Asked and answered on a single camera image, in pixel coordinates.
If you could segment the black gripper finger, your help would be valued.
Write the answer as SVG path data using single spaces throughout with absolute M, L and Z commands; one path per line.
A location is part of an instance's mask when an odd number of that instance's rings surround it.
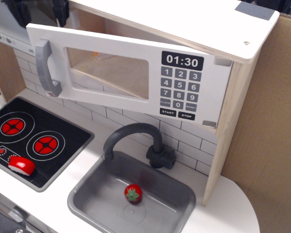
M 69 0 L 52 0 L 52 4 L 58 25 L 64 27 L 69 18 Z
M 24 0 L 2 0 L 21 27 L 26 27 L 32 20 L 28 5 Z

